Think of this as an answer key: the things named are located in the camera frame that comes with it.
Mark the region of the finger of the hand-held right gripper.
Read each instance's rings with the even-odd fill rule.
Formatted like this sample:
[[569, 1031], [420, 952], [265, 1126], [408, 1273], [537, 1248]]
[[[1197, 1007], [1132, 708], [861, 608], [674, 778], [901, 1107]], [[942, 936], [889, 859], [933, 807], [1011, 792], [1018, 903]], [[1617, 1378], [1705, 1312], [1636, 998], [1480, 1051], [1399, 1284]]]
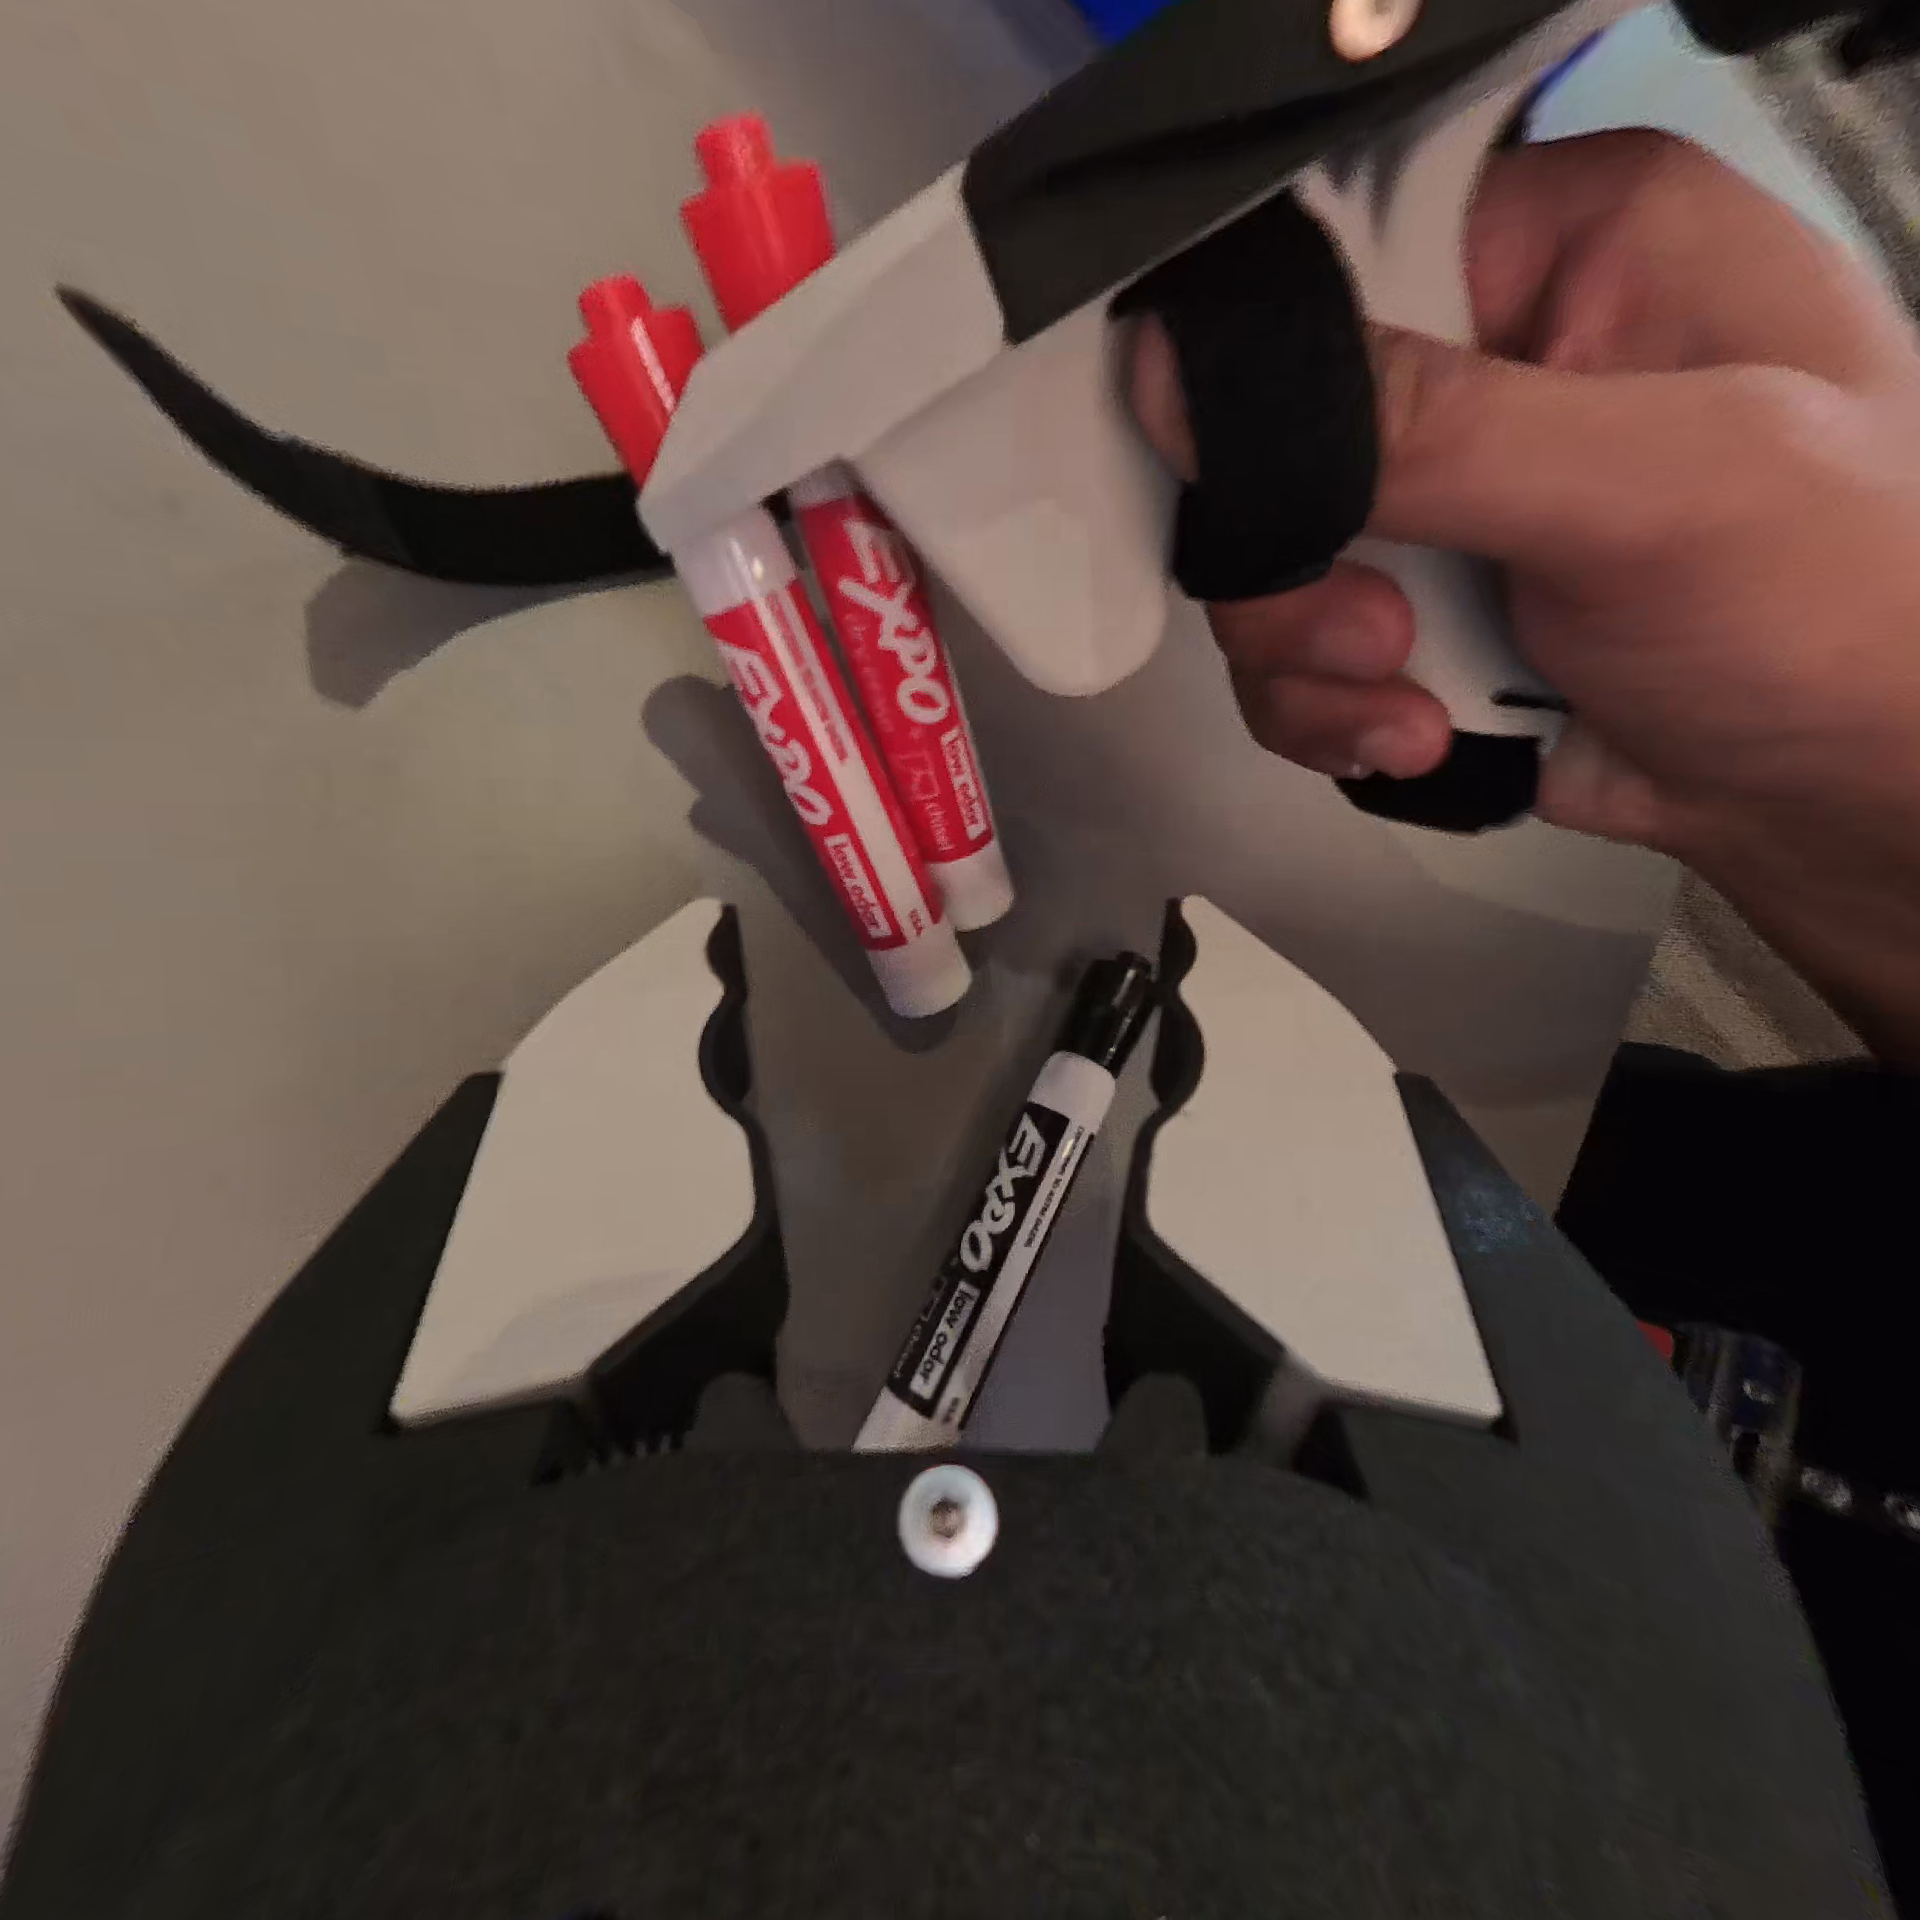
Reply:
[[950, 166], [698, 364], [639, 492], [650, 540], [696, 543], [995, 359], [964, 178]]
[[1097, 696], [1167, 621], [1176, 483], [1123, 394], [1130, 337], [1034, 337], [863, 455], [863, 479], [1040, 692]]

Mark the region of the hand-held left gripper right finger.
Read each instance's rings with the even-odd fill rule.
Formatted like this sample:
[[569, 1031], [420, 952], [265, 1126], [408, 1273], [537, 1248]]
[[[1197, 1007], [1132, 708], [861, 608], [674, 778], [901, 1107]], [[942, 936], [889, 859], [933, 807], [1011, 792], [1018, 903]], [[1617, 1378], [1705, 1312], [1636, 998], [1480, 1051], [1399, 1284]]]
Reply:
[[1377, 1406], [1504, 1417], [1390, 1056], [1211, 902], [1165, 907], [1113, 1260], [1113, 1394], [1183, 1376], [1211, 1427]]

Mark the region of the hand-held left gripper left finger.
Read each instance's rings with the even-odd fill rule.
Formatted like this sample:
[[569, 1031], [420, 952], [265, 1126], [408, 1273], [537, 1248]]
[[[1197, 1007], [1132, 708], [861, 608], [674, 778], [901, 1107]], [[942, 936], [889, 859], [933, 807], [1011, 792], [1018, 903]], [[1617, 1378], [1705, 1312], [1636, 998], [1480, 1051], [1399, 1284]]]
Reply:
[[709, 1381], [774, 1378], [787, 1271], [745, 1007], [738, 918], [692, 900], [514, 1046], [396, 1425], [568, 1399], [686, 1427]]

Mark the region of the red whiteboard marker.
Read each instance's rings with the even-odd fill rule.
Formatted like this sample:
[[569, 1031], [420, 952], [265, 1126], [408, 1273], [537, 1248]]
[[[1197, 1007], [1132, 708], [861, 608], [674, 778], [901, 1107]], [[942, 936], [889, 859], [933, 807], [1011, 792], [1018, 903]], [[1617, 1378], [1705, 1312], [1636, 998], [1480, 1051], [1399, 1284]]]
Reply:
[[[632, 275], [587, 284], [578, 308], [572, 377], [644, 486], [704, 352], [699, 325]], [[950, 1010], [972, 968], [774, 514], [752, 504], [668, 554], [887, 1006], [901, 1019]]]
[[[685, 233], [720, 320], [736, 332], [834, 256], [828, 197], [820, 169], [777, 155], [754, 112], [711, 122], [693, 151], [702, 187], [683, 203]], [[948, 918], [958, 932], [989, 928], [1017, 888], [920, 558], [841, 462], [785, 495]]]

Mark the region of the black whiteboard marker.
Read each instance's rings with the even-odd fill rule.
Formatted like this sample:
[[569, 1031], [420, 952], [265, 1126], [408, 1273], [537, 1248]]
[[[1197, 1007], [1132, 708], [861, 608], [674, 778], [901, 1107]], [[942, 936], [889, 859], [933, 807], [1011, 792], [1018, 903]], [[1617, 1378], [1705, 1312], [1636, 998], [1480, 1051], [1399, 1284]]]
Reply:
[[1085, 968], [852, 1451], [942, 1450], [971, 1423], [1154, 997], [1143, 953]]

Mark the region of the person's right hand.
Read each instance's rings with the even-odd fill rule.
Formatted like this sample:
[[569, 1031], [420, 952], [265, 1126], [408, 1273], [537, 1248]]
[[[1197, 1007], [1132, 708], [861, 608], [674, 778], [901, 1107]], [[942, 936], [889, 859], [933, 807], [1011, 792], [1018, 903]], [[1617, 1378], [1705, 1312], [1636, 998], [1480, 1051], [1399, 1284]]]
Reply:
[[1694, 142], [1524, 144], [1476, 348], [1378, 330], [1367, 531], [1504, 568], [1568, 702], [1538, 816], [1677, 859], [1884, 1063], [1918, 1048], [1918, 359], [1893, 297]]

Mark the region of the person's black clothing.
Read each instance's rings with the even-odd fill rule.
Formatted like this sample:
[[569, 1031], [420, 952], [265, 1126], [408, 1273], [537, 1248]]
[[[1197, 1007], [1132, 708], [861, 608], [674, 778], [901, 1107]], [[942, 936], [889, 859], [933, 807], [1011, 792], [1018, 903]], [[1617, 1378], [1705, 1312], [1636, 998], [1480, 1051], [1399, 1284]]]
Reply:
[[1893, 1906], [1918, 1913], [1918, 1086], [1865, 1062], [1718, 1067], [1621, 1046], [1556, 1221], [1643, 1322], [1763, 1336], [1796, 1451], [1869, 1524], [1777, 1545], [1828, 1673]]

